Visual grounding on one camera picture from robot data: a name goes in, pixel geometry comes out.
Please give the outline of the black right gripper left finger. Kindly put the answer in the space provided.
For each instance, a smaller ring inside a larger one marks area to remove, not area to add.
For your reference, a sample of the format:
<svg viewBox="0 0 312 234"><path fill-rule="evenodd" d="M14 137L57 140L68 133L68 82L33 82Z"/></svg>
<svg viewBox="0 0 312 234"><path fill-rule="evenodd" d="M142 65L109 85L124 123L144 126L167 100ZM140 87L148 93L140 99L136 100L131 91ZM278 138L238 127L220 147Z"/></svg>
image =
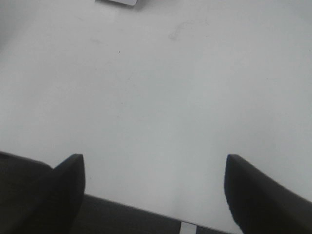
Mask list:
<svg viewBox="0 0 312 234"><path fill-rule="evenodd" d="M10 153L0 155L0 232L68 234L85 192L85 166L73 154L56 167Z"/></svg>

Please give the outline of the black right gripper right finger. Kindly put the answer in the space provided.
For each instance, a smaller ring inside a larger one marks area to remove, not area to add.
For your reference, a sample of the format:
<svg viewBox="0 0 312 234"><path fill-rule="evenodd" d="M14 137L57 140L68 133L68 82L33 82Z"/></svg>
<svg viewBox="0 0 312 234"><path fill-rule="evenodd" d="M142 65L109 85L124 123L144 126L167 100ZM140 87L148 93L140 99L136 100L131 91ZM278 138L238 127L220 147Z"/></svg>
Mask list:
<svg viewBox="0 0 312 234"><path fill-rule="evenodd" d="M245 234L310 234L312 204L262 173L239 155L228 155L225 197Z"/></svg>

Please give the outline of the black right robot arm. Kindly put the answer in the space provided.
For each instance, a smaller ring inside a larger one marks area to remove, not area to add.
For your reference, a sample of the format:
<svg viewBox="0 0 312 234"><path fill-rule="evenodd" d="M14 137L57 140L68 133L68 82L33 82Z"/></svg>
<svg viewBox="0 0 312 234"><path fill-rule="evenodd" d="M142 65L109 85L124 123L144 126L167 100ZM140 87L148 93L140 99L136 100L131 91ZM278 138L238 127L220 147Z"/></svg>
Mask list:
<svg viewBox="0 0 312 234"><path fill-rule="evenodd" d="M228 155L224 191L245 234L309 234L312 204L239 155ZM56 167L0 154L3 234L215 234L216 230L85 193L83 155Z"/></svg>

